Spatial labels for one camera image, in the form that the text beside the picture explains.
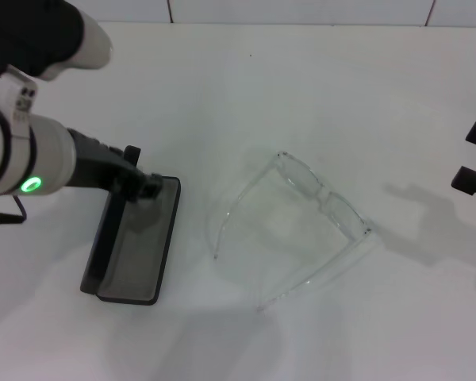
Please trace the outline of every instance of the white table surface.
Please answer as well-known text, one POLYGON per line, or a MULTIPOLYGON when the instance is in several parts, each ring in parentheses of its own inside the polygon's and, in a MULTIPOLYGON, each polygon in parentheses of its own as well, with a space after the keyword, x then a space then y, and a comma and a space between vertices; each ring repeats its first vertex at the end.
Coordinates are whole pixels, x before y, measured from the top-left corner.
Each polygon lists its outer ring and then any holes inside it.
POLYGON ((0 380, 476 381, 476 29, 105 24, 113 62, 41 86, 36 112, 178 176, 159 302, 79 283, 106 194, 24 198, 0 227, 0 380), (293 153, 383 244, 264 314, 229 301, 205 242, 216 189, 293 153))

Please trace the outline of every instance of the green led light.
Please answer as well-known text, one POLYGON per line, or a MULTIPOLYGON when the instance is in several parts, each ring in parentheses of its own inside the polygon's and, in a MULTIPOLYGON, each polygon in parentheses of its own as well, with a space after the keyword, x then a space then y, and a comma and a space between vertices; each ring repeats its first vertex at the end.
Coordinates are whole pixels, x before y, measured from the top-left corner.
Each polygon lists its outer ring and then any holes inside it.
POLYGON ((26 180, 23 185, 21 185, 21 190, 25 193, 29 193, 34 191, 42 184, 42 180, 38 177, 31 177, 30 179, 26 180))

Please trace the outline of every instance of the white tile wall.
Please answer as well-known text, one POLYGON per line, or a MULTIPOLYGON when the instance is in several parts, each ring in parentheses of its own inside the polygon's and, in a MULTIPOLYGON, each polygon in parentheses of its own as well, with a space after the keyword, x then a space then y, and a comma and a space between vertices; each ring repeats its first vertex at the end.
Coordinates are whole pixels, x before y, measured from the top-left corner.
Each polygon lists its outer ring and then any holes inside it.
POLYGON ((476 0, 436 0, 430 26, 476 26, 476 0))
POLYGON ((99 21, 170 22, 167 0, 68 0, 99 21))
POLYGON ((432 0, 171 0, 175 22, 226 24, 424 25, 431 6, 432 0))

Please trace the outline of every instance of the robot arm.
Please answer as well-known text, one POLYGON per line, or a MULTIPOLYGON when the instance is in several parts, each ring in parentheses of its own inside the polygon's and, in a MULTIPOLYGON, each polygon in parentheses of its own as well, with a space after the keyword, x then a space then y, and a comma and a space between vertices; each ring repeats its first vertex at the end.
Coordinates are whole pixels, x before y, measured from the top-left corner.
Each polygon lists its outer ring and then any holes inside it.
POLYGON ((50 194, 98 187, 127 201, 155 198, 162 176, 145 175, 95 139, 30 113, 36 84, 68 67, 100 68, 111 42, 64 0, 0 0, 0 195, 50 194))

